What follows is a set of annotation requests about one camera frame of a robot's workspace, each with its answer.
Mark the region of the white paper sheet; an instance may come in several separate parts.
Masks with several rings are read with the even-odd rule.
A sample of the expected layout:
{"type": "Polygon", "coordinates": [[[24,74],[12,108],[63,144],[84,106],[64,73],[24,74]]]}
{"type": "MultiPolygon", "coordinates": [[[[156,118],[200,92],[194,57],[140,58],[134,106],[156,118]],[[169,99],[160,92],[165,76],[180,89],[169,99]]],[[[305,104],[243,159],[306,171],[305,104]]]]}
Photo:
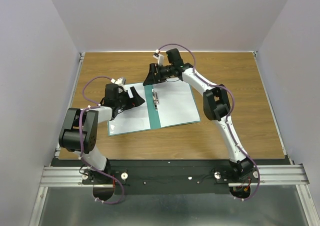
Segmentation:
{"type": "Polygon", "coordinates": [[[115,136],[138,131],[149,130],[150,121],[147,102],[120,113],[108,122],[108,135],[115,136]]]}
{"type": "Polygon", "coordinates": [[[195,99],[189,84],[176,81],[153,86],[157,93],[160,126],[170,127],[200,121],[195,99]]]}

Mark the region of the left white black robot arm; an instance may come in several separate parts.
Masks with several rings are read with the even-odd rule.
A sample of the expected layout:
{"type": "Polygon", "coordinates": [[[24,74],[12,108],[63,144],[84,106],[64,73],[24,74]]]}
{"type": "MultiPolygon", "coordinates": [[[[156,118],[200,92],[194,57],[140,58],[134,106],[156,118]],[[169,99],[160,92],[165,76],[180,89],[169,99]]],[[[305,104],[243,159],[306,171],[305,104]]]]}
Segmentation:
{"type": "Polygon", "coordinates": [[[97,147],[98,124],[112,121],[118,114],[144,103],[145,100],[135,87],[127,89],[115,83],[107,84],[104,97],[99,103],[84,109],[67,110],[58,143],[67,151],[75,153],[99,183],[107,183],[110,179],[115,181],[111,175],[109,159],[97,147]]]}

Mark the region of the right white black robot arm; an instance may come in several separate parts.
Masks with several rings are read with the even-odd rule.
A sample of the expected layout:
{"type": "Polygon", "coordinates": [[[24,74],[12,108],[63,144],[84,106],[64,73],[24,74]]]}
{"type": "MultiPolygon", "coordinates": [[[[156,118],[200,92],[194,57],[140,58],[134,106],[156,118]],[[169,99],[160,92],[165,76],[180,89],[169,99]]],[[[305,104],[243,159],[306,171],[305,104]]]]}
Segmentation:
{"type": "Polygon", "coordinates": [[[193,87],[203,98],[203,111],[208,120],[218,127],[227,148],[231,166],[230,177],[241,182],[256,172],[260,180],[260,171],[255,161],[248,155],[234,128],[231,113],[235,108],[235,99],[231,91],[223,84],[216,84],[203,77],[196,70],[195,64],[185,63],[178,49],[166,52],[169,65],[164,65],[164,56],[157,49],[153,57],[157,63],[149,65],[144,86],[165,82],[171,76],[178,78],[193,87]]]}

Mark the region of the teal paper folder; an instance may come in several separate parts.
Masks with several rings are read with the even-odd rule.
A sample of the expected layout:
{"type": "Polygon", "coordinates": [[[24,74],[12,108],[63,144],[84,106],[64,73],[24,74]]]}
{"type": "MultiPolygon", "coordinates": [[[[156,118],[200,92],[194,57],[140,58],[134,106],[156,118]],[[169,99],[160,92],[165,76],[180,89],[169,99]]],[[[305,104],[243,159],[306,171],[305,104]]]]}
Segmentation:
{"type": "Polygon", "coordinates": [[[137,93],[146,101],[150,130],[160,129],[162,128],[160,125],[158,111],[155,111],[154,103],[153,103],[153,94],[152,90],[154,89],[154,85],[143,86],[142,83],[129,84],[126,88],[135,87],[137,93]]]}

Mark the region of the metal folder clip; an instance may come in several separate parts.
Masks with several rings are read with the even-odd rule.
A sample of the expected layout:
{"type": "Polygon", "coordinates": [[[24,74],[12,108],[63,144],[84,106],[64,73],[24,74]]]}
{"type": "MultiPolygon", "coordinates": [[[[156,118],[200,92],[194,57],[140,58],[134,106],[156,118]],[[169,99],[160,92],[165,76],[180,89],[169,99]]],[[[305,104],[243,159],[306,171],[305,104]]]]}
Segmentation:
{"type": "Polygon", "coordinates": [[[159,104],[158,93],[155,92],[154,89],[152,90],[152,100],[153,100],[155,111],[158,111],[158,104],[159,104]]]}

